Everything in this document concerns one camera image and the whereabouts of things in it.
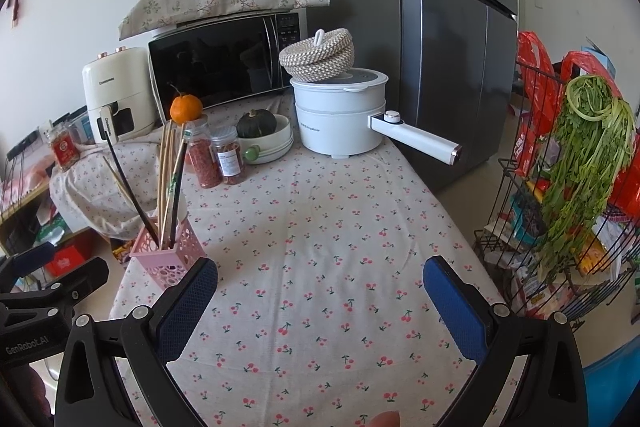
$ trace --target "pink basket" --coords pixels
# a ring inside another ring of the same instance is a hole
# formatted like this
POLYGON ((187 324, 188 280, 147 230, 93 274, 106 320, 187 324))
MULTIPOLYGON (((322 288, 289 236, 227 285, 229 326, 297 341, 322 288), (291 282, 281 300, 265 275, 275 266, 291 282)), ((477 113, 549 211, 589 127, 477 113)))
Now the pink basket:
POLYGON ((178 225, 175 246, 169 250, 158 250, 158 246, 144 227, 131 249, 131 256, 137 257, 146 272, 158 285, 166 290, 174 286, 200 257, 206 257, 202 245, 186 217, 178 225))

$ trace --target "rope basket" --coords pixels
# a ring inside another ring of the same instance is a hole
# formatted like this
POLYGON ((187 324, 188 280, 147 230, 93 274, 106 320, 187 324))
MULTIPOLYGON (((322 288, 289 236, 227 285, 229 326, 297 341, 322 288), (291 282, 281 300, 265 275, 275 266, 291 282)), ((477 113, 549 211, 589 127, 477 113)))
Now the rope basket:
POLYGON ((355 61, 353 39, 340 28, 287 46, 280 52, 280 64, 302 82, 318 82, 349 70, 355 61))

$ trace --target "hand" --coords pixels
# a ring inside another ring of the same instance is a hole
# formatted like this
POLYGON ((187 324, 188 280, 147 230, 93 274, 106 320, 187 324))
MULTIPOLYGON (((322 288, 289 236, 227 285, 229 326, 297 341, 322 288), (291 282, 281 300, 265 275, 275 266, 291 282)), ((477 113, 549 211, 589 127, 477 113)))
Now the hand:
POLYGON ((369 427, 400 427, 400 413, 398 411, 386 411, 376 416, 369 427))

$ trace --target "spice jar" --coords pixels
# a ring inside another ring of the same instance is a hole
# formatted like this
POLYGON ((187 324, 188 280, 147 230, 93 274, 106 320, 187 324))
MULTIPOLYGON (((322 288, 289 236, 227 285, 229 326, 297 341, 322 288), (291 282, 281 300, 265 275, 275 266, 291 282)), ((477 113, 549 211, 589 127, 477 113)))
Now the spice jar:
POLYGON ((220 166, 223 183, 227 185, 240 183, 244 179, 244 162, 236 128, 218 127, 211 131, 211 150, 220 166))
POLYGON ((47 142, 60 169, 68 171, 80 159, 80 153, 71 139, 71 132, 65 122, 57 124, 46 132, 47 142))
POLYGON ((187 150, 200 187, 213 188, 220 185, 222 178, 210 148, 207 116, 189 122, 184 135, 189 141, 187 150))

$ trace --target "red spice jar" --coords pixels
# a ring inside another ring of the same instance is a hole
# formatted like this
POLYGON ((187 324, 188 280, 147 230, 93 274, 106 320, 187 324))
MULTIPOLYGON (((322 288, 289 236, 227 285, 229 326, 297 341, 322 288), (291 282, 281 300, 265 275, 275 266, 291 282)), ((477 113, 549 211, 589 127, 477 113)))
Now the red spice jar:
POLYGON ((235 127, 218 127, 211 131, 211 150, 216 156, 223 183, 236 185, 244 180, 244 162, 235 127))
POLYGON ((68 171, 71 165, 80 159, 80 153, 71 139, 71 133, 64 122, 47 132, 49 147, 56 157, 60 169, 68 171))
POLYGON ((200 187, 213 188, 220 185, 222 177, 212 156, 207 116, 189 122, 184 135, 189 140, 187 150, 200 187))

